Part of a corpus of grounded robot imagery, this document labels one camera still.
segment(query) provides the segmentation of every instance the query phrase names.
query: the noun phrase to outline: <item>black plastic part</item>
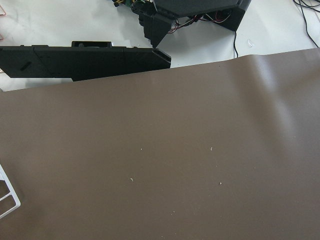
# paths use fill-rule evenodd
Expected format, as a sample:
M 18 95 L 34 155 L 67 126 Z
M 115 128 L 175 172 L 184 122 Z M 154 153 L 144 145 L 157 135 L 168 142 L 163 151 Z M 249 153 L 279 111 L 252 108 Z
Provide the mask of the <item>black plastic part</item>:
M 154 0 L 153 3 L 135 2 L 131 5 L 139 15 L 139 22 L 144 27 L 144 36 L 150 39 L 156 48 L 178 18 L 194 15 L 215 14 L 218 11 L 230 11 L 230 17 L 217 23 L 229 30 L 236 31 L 242 21 L 251 0 Z
M 1 46 L 0 69 L 11 78 L 71 78 L 73 81 L 168 69 L 171 57 L 152 48 L 112 47 L 74 41 L 72 47 Z

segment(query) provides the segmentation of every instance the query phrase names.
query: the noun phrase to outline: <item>brown vinyl sheet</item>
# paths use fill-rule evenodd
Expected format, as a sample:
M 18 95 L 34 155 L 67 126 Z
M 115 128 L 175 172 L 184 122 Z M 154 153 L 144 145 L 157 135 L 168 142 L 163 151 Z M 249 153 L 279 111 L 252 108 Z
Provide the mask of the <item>brown vinyl sheet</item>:
M 0 240 L 319 240 L 320 50 L 0 93 Z

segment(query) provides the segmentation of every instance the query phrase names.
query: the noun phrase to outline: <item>white wire rack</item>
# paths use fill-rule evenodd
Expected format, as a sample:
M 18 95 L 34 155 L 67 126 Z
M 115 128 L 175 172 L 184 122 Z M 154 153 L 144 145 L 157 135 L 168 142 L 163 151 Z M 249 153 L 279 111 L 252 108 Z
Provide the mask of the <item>white wire rack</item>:
M 21 202 L 14 190 L 14 188 L 12 187 L 11 185 L 11 182 L 9 181 L 4 169 L 2 168 L 1 164 L 0 164 L 0 181 L 4 181 L 7 188 L 9 189 L 9 193 L 7 193 L 5 196 L 0 196 L 0 204 L 3 200 L 5 200 L 6 198 L 12 196 L 14 202 L 15 202 L 15 205 L 10 208 L 9 210 L 7 210 L 6 212 L 3 212 L 1 213 L 0 212 L 0 219 L 2 219 L 3 217 L 5 217 L 6 215 L 10 214 L 11 212 L 13 212 L 14 210 L 16 210 L 18 207 L 20 207 L 21 205 Z

